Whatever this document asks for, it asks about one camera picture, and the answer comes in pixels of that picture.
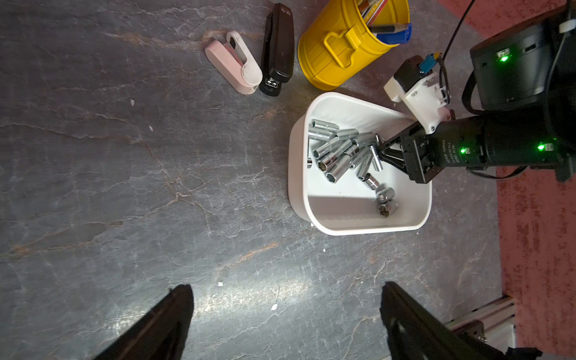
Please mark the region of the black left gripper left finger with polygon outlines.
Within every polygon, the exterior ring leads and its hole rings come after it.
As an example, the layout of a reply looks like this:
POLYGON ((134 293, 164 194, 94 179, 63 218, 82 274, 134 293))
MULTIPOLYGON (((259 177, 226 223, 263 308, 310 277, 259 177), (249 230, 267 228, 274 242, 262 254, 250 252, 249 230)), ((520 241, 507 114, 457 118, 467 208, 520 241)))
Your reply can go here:
POLYGON ((180 359, 194 313, 191 285, 171 289, 97 359, 180 359))

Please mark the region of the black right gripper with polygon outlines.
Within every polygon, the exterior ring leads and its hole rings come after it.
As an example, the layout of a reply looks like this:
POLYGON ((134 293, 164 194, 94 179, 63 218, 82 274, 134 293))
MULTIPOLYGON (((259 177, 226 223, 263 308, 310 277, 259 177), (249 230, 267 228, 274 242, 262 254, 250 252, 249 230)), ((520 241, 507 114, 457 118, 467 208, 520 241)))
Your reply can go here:
POLYGON ((428 134, 415 121, 397 135, 379 143, 379 159, 408 175, 417 184, 427 184, 441 171, 455 165, 455 123, 444 121, 428 134))

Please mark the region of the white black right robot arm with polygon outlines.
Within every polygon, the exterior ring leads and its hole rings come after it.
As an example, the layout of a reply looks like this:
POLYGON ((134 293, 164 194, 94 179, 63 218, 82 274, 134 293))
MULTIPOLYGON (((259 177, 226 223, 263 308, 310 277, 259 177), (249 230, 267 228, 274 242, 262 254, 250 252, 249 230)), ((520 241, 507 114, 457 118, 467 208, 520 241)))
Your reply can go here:
POLYGON ((419 184, 463 167, 487 178, 489 167, 553 170, 558 182, 575 174, 575 3, 534 16, 477 44, 457 118, 445 59, 406 60, 385 84, 415 122, 374 151, 419 184))

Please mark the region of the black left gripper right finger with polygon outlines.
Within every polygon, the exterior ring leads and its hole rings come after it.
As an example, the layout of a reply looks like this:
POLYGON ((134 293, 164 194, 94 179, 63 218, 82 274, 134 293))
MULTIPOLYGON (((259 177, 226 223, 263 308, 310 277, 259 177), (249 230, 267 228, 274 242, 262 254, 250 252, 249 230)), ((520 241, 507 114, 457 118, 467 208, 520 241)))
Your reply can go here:
POLYGON ((493 359, 448 330, 398 284, 385 282, 380 305, 393 359, 493 359))

